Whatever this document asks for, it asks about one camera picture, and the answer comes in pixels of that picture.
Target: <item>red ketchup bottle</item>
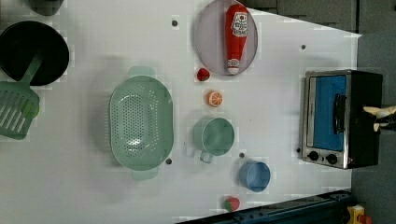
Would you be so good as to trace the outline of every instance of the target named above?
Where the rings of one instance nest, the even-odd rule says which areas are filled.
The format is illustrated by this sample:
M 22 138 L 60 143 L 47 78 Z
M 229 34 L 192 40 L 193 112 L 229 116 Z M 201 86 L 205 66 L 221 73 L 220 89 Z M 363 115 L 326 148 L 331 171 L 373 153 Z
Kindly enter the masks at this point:
M 228 8 L 225 19 L 225 41 L 227 43 L 227 66 L 232 75 L 239 72 L 239 61 L 248 36 L 248 10 L 240 5 Z

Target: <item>toaster oven knob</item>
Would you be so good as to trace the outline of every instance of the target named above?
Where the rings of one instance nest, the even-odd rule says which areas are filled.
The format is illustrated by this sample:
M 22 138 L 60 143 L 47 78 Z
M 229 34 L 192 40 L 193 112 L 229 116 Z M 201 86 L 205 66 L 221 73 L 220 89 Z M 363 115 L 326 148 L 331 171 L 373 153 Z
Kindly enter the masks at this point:
M 316 151 L 311 151 L 308 154 L 309 159 L 311 159 L 311 161 L 317 161 L 319 158 L 319 154 Z
M 337 163 L 337 157 L 334 154 L 330 154 L 329 156 L 326 157 L 326 160 L 329 162 L 329 164 L 334 165 Z

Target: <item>bottle label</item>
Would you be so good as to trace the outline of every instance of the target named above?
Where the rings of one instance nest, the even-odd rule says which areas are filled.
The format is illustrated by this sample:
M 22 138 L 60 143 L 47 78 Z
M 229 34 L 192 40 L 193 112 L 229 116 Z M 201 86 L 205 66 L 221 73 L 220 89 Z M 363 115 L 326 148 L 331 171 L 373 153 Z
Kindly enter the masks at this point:
M 228 60 L 228 66 L 229 67 L 239 67 L 239 60 L 237 60 L 237 59 Z
M 245 37 L 248 35 L 248 14 L 246 12 L 235 12 L 233 24 L 231 24 L 233 35 Z

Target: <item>gray floor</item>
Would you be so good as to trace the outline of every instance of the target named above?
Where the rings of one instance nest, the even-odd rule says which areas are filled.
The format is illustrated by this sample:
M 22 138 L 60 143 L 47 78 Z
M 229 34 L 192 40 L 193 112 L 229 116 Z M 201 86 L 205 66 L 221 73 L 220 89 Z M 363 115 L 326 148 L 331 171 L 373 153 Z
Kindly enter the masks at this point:
M 382 104 L 396 105 L 396 30 L 363 35 L 359 39 L 358 67 L 382 74 Z M 352 194 L 365 205 L 374 223 L 396 223 L 395 187 L 396 133 L 382 132 L 379 164 L 353 170 Z
M 393 29 L 396 24 L 396 0 L 240 0 L 240 2 L 258 10 L 359 34 Z
M 247 7 L 362 34 L 358 67 L 382 74 L 383 105 L 396 105 L 396 0 L 360 0 L 359 16 L 358 0 L 277 0 L 277 6 L 276 0 L 241 2 Z M 352 194 L 374 223 L 396 223 L 396 133 L 381 133 L 377 166 L 353 170 Z

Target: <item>black toaster oven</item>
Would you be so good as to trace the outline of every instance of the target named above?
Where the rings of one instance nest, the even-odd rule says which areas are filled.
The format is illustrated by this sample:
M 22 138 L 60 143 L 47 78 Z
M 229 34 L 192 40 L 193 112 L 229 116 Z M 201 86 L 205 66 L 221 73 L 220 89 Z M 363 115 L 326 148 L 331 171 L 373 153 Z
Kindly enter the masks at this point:
M 303 160 L 350 169 L 378 164 L 375 118 L 363 107 L 381 107 L 382 76 L 345 70 L 307 72 Z

